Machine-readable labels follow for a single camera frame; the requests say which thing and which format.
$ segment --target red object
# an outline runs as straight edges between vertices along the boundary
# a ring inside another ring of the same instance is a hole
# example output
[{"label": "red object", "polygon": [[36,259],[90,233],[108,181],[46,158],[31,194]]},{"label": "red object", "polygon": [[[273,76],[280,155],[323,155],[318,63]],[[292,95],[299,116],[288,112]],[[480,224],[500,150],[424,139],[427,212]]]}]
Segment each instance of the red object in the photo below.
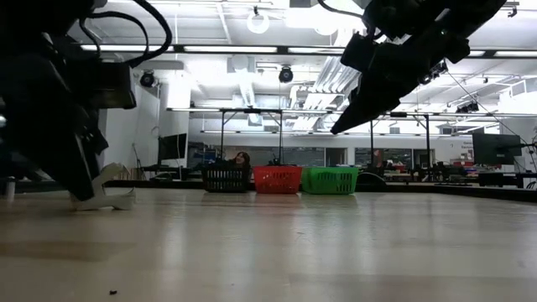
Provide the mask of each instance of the red object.
[{"label": "red object", "polygon": [[301,167],[253,167],[255,190],[258,193],[296,194],[301,177]]},{"label": "red object", "polygon": [[399,172],[404,172],[404,171],[406,171],[406,166],[405,166],[404,164],[401,164],[401,165],[399,165],[399,164],[394,164],[394,168],[395,168],[396,170],[398,170]]},{"label": "red object", "polygon": [[473,160],[456,160],[451,164],[456,167],[473,167]]}]

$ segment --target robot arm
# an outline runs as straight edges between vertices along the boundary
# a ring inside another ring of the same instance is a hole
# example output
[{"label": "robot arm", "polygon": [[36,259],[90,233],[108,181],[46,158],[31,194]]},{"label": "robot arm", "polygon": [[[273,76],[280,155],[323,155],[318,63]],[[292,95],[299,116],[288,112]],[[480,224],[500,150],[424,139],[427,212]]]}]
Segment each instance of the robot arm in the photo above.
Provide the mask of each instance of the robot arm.
[{"label": "robot arm", "polygon": [[362,72],[350,105],[331,132],[369,122],[399,105],[399,99],[470,54],[468,37],[491,19],[506,0],[353,0],[366,3],[363,21],[369,33],[390,39],[410,37],[401,45],[378,44],[355,34],[341,63]]},{"label": "robot arm", "polygon": [[[148,47],[142,57],[124,63],[103,63],[65,42],[77,20],[102,17],[93,11],[106,0],[0,2],[0,115],[6,120],[0,148],[21,154],[78,200],[94,196],[91,182],[101,170],[96,156],[107,148],[98,110],[136,107],[130,69],[171,44],[162,15],[146,0],[134,2],[157,18],[166,41],[159,50]],[[11,164],[0,161],[1,174],[21,175]]]}]

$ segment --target red basket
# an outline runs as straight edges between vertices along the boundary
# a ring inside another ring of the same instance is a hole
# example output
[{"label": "red basket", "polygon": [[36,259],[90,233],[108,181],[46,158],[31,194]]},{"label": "red basket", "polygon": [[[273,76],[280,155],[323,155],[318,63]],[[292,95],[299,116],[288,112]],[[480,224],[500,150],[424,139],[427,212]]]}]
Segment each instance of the red basket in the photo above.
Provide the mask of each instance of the red basket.
[{"label": "red basket", "polygon": [[296,194],[300,187],[301,167],[254,167],[255,190],[264,194]]}]

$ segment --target green basket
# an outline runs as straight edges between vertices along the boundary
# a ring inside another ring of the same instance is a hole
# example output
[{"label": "green basket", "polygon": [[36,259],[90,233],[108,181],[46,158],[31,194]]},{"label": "green basket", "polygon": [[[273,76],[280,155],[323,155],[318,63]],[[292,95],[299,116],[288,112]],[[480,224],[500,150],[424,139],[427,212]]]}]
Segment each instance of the green basket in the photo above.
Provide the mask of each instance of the green basket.
[{"label": "green basket", "polygon": [[352,194],[358,168],[304,168],[302,190],[310,194]]}]

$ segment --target black basket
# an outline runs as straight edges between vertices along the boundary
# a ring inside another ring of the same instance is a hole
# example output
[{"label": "black basket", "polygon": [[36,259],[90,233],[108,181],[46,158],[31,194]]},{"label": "black basket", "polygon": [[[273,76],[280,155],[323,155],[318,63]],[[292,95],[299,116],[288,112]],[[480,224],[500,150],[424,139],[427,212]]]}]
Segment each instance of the black basket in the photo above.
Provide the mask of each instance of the black basket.
[{"label": "black basket", "polygon": [[207,192],[242,193],[250,185],[250,168],[212,165],[203,169],[203,189]]}]

